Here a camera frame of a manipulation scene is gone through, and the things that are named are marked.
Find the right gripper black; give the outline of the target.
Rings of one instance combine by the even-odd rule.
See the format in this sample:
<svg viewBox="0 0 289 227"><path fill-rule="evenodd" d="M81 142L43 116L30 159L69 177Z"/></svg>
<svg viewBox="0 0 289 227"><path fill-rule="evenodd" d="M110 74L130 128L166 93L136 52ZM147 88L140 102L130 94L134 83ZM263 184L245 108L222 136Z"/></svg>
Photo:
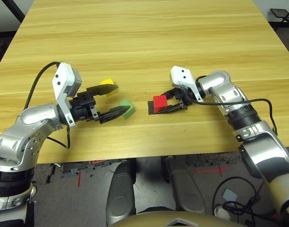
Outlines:
<svg viewBox="0 0 289 227"><path fill-rule="evenodd" d="M177 111L186 110L186 105L191 105L197 101L193 91L188 87L173 88L164 92L162 96L166 96L166 98L173 98L175 96L175 98L181 103L169 105L161 109L158 114L170 114Z"/></svg>

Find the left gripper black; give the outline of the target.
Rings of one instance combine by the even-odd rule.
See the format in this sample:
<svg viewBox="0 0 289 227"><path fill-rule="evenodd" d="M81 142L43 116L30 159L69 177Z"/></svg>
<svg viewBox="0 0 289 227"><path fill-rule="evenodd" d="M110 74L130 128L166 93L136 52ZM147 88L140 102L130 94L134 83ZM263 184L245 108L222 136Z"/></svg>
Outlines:
<svg viewBox="0 0 289 227"><path fill-rule="evenodd" d="M129 105L116 106L105 113L98 114L95 109L96 101L93 96L102 96L118 89L114 84L103 84L86 88L87 91L78 93L69 101L71 115L75 122L96 121L100 124L119 118L130 109Z"/></svg>

